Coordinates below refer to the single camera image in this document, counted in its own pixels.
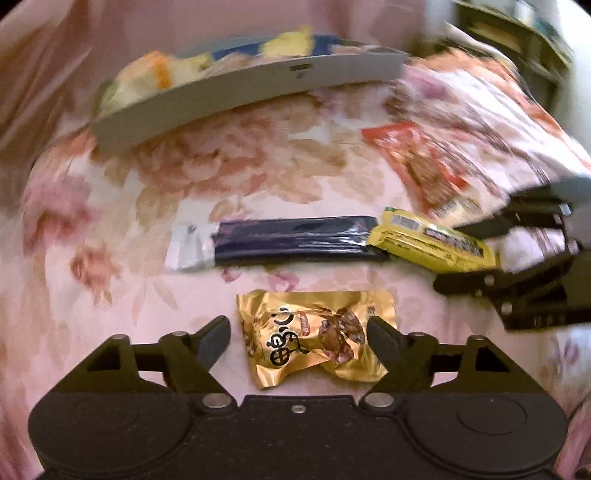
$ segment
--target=gold snack wrapper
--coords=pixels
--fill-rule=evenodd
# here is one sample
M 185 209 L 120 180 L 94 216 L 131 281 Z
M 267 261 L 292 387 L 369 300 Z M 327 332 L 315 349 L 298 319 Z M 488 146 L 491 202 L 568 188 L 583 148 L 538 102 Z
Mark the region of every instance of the gold snack wrapper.
M 238 295 L 238 312 L 252 377 L 259 388 L 279 385 L 292 372 L 322 365 L 345 380 L 377 382 L 386 369 L 367 343 L 368 319 L 396 327 L 387 291 Z
M 422 265 L 437 273 L 500 268 L 499 255 L 486 243 L 430 219 L 386 207 L 367 245 Z

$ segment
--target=metal bolt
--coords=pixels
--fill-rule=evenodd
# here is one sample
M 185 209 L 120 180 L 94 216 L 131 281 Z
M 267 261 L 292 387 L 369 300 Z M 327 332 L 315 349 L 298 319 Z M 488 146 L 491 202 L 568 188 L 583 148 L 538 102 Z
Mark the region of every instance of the metal bolt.
M 513 312 L 513 304 L 510 301 L 504 301 L 501 305 L 501 314 L 511 315 L 511 312 Z
M 579 244 L 577 243 L 576 240 L 569 240 L 567 247 L 568 247 L 569 253 L 571 255 L 576 255 L 579 253 Z
M 394 398 L 389 393 L 374 392 L 366 395 L 365 403 L 373 408 L 386 408 L 394 403 Z
M 232 397 L 225 393 L 209 393 L 203 397 L 203 405 L 208 408 L 226 408 L 232 403 Z
M 571 215 L 571 210 L 568 203 L 561 203 L 560 204 L 560 213 L 562 213 L 565 217 Z
M 304 413 L 306 411 L 306 407 L 304 405 L 292 405 L 291 411 L 293 413 Z
M 584 466 L 579 468 L 574 474 L 574 477 L 577 480 L 591 479 L 591 466 Z

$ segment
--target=pink blanket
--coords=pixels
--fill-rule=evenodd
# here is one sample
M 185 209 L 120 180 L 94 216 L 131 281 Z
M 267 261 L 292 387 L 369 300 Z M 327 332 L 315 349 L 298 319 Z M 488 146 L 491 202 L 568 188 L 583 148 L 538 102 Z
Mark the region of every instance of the pink blanket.
M 404 85 L 347 86 L 247 106 L 119 157 L 102 156 L 87 130 L 47 150 L 28 181 L 21 214 L 0 225 L 0 478 L 39 473 L 27 436 L 30 408 L 115 333 L 153 342 L 225 314 L 232 341 L 212 373 L 238 401 L 254 393 L 235 296 L 255 288 L 388 290 L 403 332 L 420 330 L 448 343 L 488 335 L 572 412 L 591 390 L 588 327 L 507 334 L 486 303 L 437 295 L 432 273 L 406 261 L 163 271 L 171 227 L 179 222 L 413 209 L 398 176 L 359 133 L 400 118 L 462 153 L 478 216 L 502 205 L 508 190 L 588 171 L 588 155 L 524 99 L 510 76 L 477 59 L 458 66 L 455 56 L 447 63 L 436 57 L 438 72 L 414 71 Z M 519 268 L 562 245 L 548 232 L 516 231 L 498 247 L 504 265 Z M 358 396 L 367 388 L 315 368 L 269 393 Z M 588 411 L 579 410 L 559 459 L 565 478 L 589 441 Z

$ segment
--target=candy wrapper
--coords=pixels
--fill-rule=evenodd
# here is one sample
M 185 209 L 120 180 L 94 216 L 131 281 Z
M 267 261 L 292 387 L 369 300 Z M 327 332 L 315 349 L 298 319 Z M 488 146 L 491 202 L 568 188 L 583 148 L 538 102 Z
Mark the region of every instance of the candy wrapper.
M 290 373 L 314 365 L 352 381 L 376 382 L 386 374 L 369 348 L 366 328 L 374 315 L 396 327 L 389 292 L 254 290 L 237 301 L 259 388 L 274 387 Z
M 377 219 L 368 216 L 237 220 L 177 225 L 166 255 L 169 271 L 226 265 L 387 257 L 365 241 Z
M 499 256 L 486 243 L 392 207 L 386 207 L 367 244 L 437 273 L 500 268 Z
M 365 128 L 363 137 L 383 149 L 423 213 L 460 195 L 468 183 L 439 142 L 413 122 Z

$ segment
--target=flower pattern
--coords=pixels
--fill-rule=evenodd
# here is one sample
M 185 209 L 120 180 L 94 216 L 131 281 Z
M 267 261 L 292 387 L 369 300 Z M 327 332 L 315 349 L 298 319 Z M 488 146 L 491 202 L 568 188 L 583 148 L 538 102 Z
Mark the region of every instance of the flower pattern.
M 120 267 L 111 260 L 111 254 L 106 246 L 91 248 L 81 245 L 76 255 L 70 261 L 72 276 L 92 292 L 94 304 L 101 298 L 109 304 L 113 303 L 111 296 L 111 277 L 119 278 Z
M 90 185 L 82 177 L 61 174 L 31 181 L 24 193 L 25 253 L 82 238 L 98 218 L 98 211 L 87 204 L 89 196 Z
M 53 175 L 66 173 L 76 157 L 85 155 L 95 148 L 95 136 L 88 128 L 66 135 L 51 145 L 41 156 L 41 161 L 34 165 L 30 178 L 35 178 L 38 173 L 43 176 L 49 173 Z
M 230 267 L 224 268 L 221 273 L 225 283 L 232 283 L 234 280 L 239 279 L 241 274 L 240 269 Z
M 316 108 L 308 95 L 294 95 L 220 113 L 141 145 L 134 166 L 145 184 L 164 194 L 268 192 L 314 202 L 322 198 L 316 177 L 336 176 L 345 166 L 338 148 L 289 139 L 316 123 Z
M 272 271 L 267 275 L 267 281 L 271 291 L 293 291 L 300 282 L 300 278 L 293 273 Z
M 252 211 L 244 205 L 241 197 L 237 199 L 225 198 L 214 205 L 207 220 L 211 223 L 247 220 L 251 214 Z

